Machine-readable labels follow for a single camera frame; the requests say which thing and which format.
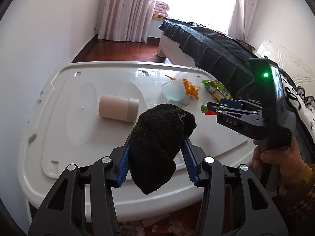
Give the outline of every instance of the hand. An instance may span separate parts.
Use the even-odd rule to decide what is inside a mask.
[[[254,140],[253,143],[258,145],[258,140]],[[261,162],[279,165],[280,182],[288,188],[294,188],[302,182],[306,169],[306,164],[302,160],[295,137],[291,147],[288,147],[285,151],[273,149],[261,152],[259,147],[256,146],[252,160],[254,162],[253,169],[258,168]]]

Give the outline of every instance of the orange toy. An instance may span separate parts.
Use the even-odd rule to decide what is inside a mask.
[[[170,78],[172,81],[176,80],[176,78],[167,76],[166,77]],[[200,89],[200,86],[196,87],[195,85],[193,85],[190,81],[188,81],[186,78],[182,79],[184,86],[185,86],[185,90],[186,90],[186,95],[188,96],[193,96],[196,100],[199,99],[198,97],[198,90]]]

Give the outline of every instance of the rectangular slot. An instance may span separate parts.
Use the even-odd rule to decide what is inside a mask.
[[[259,191],[254,181],[249,179],[248,186],[249,186],[249,192],[250,192],[250,198],[252,201],[253,210],[267,209],[268,203],[266,202],[264,196]]]
[[[48,204],[49,209],[62,211],[65,206],[65,197],[67,191],[68,180],[65,179],[59,188],[57,189],[55,195],[52,197]]]
[[[57,176],[58,175],[58,169],[59,169],[59,162],[55,160],[50,161],[50,174]]]
[[[239,113],[227,112],[227,114],[232,115],[232,116],[235,116],[235,117],[237,117],[237,118],[241,118],[241,117],[242,117],[242,115],[239,114]]]

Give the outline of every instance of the green wheel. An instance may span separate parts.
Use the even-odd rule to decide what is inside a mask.
[[[201,112],[202,112],[202,113],[208,112],[208,108],[207,108],[206,105],[202,105],[202,106],[201,106]]]

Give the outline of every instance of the reddish-brown floor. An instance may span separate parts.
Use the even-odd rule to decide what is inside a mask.
[[[85,61],[147,61],[170,64],[167,58],[158,57],[158,42],[121,42],[93,38],[73,62]]]

